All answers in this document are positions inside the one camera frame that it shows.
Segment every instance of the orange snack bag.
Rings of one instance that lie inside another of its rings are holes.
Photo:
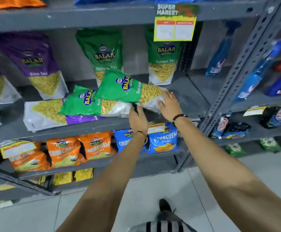
[[[47,6],[42,0],[0,0],[0,9]]]
[[[113,132],[92,133],[78,136],[84,144],[87,160],[96,160],[116,155],[116,150],[111,146]]]
[[[48,139],[47,147],[51,157],[51,167],[65,167],[80,165],[86,162],[79,150],[80,141],[75,137]]]
[[[16,172],[26,172],[49,169],[46,154],[40,151],[41,143],[34,142],[36,149],[10,157],[9,160]]]

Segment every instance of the black shoe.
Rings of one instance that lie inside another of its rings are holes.
[[[165,200],[165,199],[160,199],[159,201],[159,208],[160,211],[172,211],[172,209],[170,208],[169,203]]]

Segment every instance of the bangle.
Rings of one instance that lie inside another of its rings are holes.
[[[175,120],[176,120],[178,117],[188,117],[188,116],[187,116],[186,114],[179,114],[179,115],[175,116],[175,117],[173,118],[173,122],[172,122],[172,124],[173,124],[173,126],[174,126],[175,128],[177,128],[176,125],[175,125]]]
[[[145,138],[147,137],[147,135],[144,134],[142,131],[137,131],[137,132],[140,132]]]

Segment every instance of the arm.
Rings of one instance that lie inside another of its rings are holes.
[[[129,121],[133,138],[112,163],[91,183],[56,232],[110,232],[122,195],[133,173],[148,132],[142,107],[132,108]]]
[[[172,121],[181,114],[172,93],[159,101],[163,116]],[[184,138],[221,209],[242,232],[281,231],[281,198],[236,158],[204,136],[186,117],[175,125]]]

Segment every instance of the floor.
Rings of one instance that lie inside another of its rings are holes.
[[[281,153],[263,153],[240,158],[248,168],[281,197]],[[53,232],[83,194],[61,196],[0,209],[0,231]],[[112,232],[123,232],[135,224],[151,221],[158,200],[166,198],[176,214],[199,232],[237,232],[238,228],[217,205],[198,167],[177,174],[132,179],[116,217]]]

